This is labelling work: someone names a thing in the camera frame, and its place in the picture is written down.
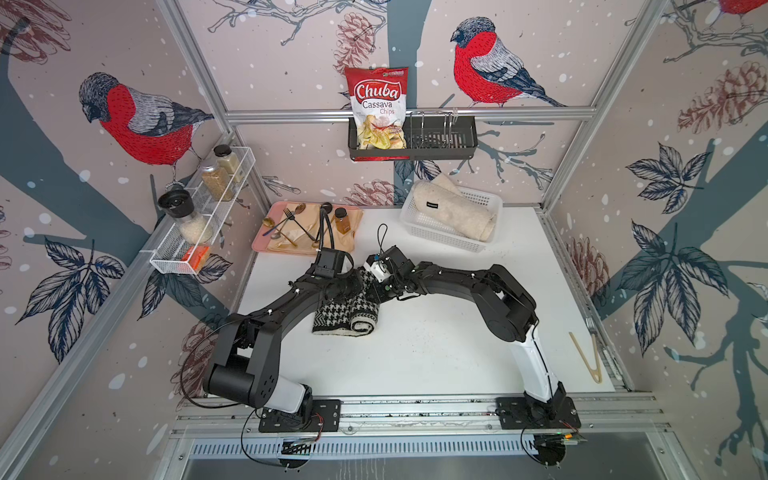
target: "red bird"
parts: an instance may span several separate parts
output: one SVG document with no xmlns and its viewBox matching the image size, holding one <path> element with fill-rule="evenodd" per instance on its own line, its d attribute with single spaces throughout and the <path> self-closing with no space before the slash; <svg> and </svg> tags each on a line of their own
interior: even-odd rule
<svg viewBox="0 0 768 480">
<path fill-rule="evenodd" d="M 101 72 L 80 86 L 80 103 L 88 121 L 98 119 L 129 155 L 150 165 L 173 165 L 174 176 L 196 129 L 214 117 L 163 95 L 143 94 Z"/>
<path fill-rule="evenodd" d="M 700 3 L 708 1 L 709 0 L 693 0 L 692 2 L 682 5 L 680 10 L 685 10 L 686 8 L 690 8 L 694 5 L 699 5 Z M 715 22 L 717 22 L 718 19 L 720 19 L 720 16 L 722 16 L 723 13 L 729 13 L 731 15 L 739 15 L 739 21 L 741 22 L 741 28 L 739 28 L 739 30 L 743 30 L 752 26 L 744 24 L 744 15 L 757 7 L 765 5 L 768 3 L 768 0 L 713 0 L 713 2 L 716 2 L 719 5 L 720 13 L 717 14 L 717 18 L 715 18 L 710 26 L 707 27 L 708 29 L 712 29 L 712 26 L 715 24 Z"/>
<path fill-rule="evenodd" d="M 486 17 L 467 18 L 453 32 L 456 84 L 477 103 L 503 106 L 511 98 L 540 98 L 553 107 L 564 107 L 549 98 L 531 78 L 523 61 L 507 50 L 496 35 L 496 26 Z"/>
</svg>

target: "wallpaper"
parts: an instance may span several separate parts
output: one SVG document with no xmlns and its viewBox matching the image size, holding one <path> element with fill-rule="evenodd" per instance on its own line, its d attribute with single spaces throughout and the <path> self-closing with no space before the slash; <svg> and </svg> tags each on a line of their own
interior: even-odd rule
<svg viewBox="0 0 768 480">
<path fill-rule="evenodd" d="M 198 0 L 185 2 L 184 11 L 230 110 L 348 108 L 343 69 L 387 65 L 409 68 L 410 108 L 544 107 L 591 104 L 640 6 L 629 0 L 514 6 L 500 0 Z M 483 50 L 483 41 L 493 49 Z M 501 73 L 499 65 L 505 65 Z M 490 100 L 493 92 L 500 100 Z M 506 203 L 535 204 L 577 128 L 575 121 L 478 122 L 478 149 L 468 162 L 376 166 L 349 162 L 346 124 L 238 131 L 264 152 L 257 155 L 260 171 L 289 198 L 325 200 L 318 194 L 325 191 L 351 204 L 378 204 L 366 198 L 381 191 L 387 204 L 400 205 L 414 180 L 444 171 Z M 309 147 L 299 148 L 304 144 Z M 327 174 L 312 168 L 321 162 Z M 284 184 L 293 186 L 279 187 Z"/>
<path fill-rule="evenodd" d="M 702 478 L 768 465 L 768 7 L 679 0 L 554 209 Z"/>
<path fill-rule="evenodd" d="M 0 8 L 4 441 L 119 288 L 161 218 L 155 199 L 188 180 L 220 132 L 154 3 Z M 233 256 L 210 262 L 223 276 Z M 177 283 L 169 295 L 192 291 L 189 305 L 206 294 Z"/>
</svg>

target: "chip bag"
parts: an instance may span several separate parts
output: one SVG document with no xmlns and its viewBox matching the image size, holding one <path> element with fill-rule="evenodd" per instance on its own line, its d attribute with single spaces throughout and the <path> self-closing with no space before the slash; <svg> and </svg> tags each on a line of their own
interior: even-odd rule
<svg viewBox="0 0 768 480">
<path fill-rule="evenodd" d="M 345 68 L 360 149 L 406 148 L 408 68 Z"/>
</svg>

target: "white towel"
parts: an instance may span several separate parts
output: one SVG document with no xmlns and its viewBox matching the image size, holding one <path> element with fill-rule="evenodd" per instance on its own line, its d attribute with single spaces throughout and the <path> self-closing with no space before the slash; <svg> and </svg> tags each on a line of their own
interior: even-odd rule
<svg viewBox="0 0 768 480">
<path fill-rule="evenodd" d="M 496 215 L 488 209 L 434 183 L 415 182 L 413 201 L 418 211 L 473 240 L 487 241 L 496 226 Z"/>
<path fill-rule="evenodd" d="M 445 188 L 449 192 L 453 192 L 456 195 L 461 195 L 462 192 L 456 187 L 453 182 L 451 182 L 451 179 L 449 179 L 445 174 L 440 174 L 437 177 L 432 179 L 432 184 L 437 185 L 438 187 Z"/>
</svg>

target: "white wire shelf basket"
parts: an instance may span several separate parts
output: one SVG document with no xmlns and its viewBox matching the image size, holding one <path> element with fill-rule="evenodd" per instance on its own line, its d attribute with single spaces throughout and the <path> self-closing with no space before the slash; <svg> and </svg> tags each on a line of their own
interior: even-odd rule
<svg viewBox="0 0 768 480">
<path fill-rule="evenodd" d="M 218 241 L 221 227 L 229 216 L 232 206 L 237 202 L 237 196 L 248 181 L 248 174 L 256 163 L 256 158 L 248 147 L 232 147 L 232 152 L 240 160 L 239 170 L 243 172 L 242 180 L 236 182 L 234 175 L 230 175 L 230 182 L 221 198 L 213 198 L 202 180 L 195 180 L 195 185 L 185 188 L 192 195 L 195 211 L 205 218 L 207 222 L 206 227 L 200 233 L 200 238 L 197 239 L 197 242 L 190 243 L 181 236 L 178 226 L 174 223 L 149 260 L 152 266 L 160 273 L 196 275 L 197 272 L 195 272 L 195 269 L 190 264 L 190 259 L 182 260 L 185 254 L 188 251 L 197 251 L 198 247 L 209 247 Z M 224 201 L 222 199 L 227 195 L 227 190 L 231 190 L 233 194 L 232 200 Z M 214 234 L 207 242 L 200 241 L 205 232 L 210 231 L 208 230 L 209 227 L 213 230 Z"/>
</svg>

